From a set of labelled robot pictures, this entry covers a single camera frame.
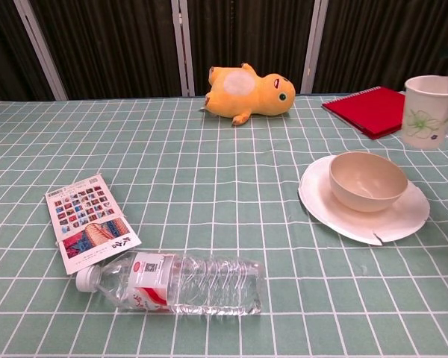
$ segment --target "bottle cap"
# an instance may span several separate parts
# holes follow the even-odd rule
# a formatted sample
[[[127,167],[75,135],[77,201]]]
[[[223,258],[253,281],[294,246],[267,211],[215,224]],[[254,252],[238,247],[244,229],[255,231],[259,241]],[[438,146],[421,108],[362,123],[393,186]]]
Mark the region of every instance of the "bottle cap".
[[[95,292],[99,280],[99,266],[88,266],[76,274],[76,289],[81,292]]]

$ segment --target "flower print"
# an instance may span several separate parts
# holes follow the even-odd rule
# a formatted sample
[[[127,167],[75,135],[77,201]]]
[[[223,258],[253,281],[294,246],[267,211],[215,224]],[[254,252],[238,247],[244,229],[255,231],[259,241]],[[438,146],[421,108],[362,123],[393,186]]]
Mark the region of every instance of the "flower print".
[[[440,121],[432,118],[427,112],[422,110],[416,113],[411,110],[411,114],[406,114],[405,116],[408,118],[405,124],[405,132],[409,136],[426,139],[440,127]]]

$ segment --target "bowl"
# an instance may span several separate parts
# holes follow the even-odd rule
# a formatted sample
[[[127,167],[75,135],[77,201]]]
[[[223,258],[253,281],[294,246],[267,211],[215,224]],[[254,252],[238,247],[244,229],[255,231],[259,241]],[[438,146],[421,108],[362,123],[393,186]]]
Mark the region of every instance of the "bowl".
[[[408,186],[406,174],[395,163],[360,151],[337,155],[330,163],[329,178],[340,203],[365,213],[388,208]]]

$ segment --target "notebook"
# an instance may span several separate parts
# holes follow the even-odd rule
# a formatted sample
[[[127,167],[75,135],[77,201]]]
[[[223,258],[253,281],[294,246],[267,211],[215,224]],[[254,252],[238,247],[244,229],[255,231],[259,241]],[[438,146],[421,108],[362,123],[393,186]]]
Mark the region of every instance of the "notebook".
[[[374,87],[322,104],[331,114],[378,139],[402,127],[405,95],[386,87]]]

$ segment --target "curtain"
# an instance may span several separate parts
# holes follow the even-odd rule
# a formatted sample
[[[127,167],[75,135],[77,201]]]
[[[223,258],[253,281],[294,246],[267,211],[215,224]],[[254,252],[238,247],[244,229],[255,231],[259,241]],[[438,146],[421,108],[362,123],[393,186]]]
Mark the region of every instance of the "curtain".
[[[403,90],[448,75],[448,0],[329,0],[313,92]]]
[[[187,0],[197,95],[211,66],[251,65],[285,76],[300,91],[314,0]]]
[[[31,5],[70,99],[181,95],[171,1]]]
[[[13,0],[0,0],[0,101],[54,99]]]

